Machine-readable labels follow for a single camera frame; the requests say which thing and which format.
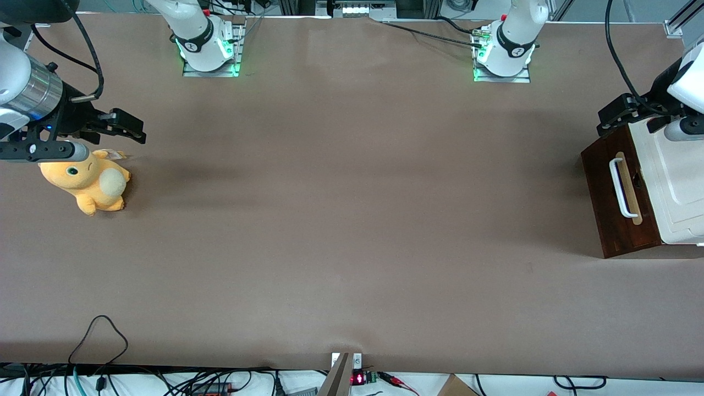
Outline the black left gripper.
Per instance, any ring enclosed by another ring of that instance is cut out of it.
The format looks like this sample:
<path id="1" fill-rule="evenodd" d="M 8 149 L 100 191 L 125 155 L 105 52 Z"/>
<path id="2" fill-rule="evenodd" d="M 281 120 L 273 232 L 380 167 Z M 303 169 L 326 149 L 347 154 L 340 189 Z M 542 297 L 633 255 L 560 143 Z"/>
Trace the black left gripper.
<path id="1" fill-rule="evenodd" d="M 649 133 L 688 133 L 689 116 L 684 105 L 667 92 L 668 87 L 676 80 L 681 61 L 679 58 L 659 74 L 649 92 L 644 95 L 646 104 L 650 105 L 652 110 L 646 110 L 643 105 L 639 106 L 638 100 L 631 93 L 622 93 L 601 108 L 598 113 L 598 136 L 606 137 L 616 129 L 636 122 L 646 122 Z"/>

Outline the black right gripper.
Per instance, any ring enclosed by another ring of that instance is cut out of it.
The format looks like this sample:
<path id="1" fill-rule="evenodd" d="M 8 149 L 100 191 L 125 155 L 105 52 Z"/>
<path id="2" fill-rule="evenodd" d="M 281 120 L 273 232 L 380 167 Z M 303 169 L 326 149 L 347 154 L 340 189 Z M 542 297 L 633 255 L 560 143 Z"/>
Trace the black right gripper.
<path id="1" fill-rule="evenodd" d="M 98 145 L 101 137 L 123 137 L 139 143 L 146 144 L 147 135 L 143 133 L 143 120 L 131 115 L 128 111 L 113 108 L 108 113 L 97 110 L 90 101 L 74 103 L 73 97 L 80 97 L 81 92 L 73 87 L 64 87 L 61 99 L 49 115 L 38 121 L 32 121 L 23 128 L 23 137 L 27 137 L 32 130 L 38 129 L 35 137 L 43 130 L 49 130 L 49 140 L 57 137 L 74 137 L 83 139 L 92 145 Z"/>

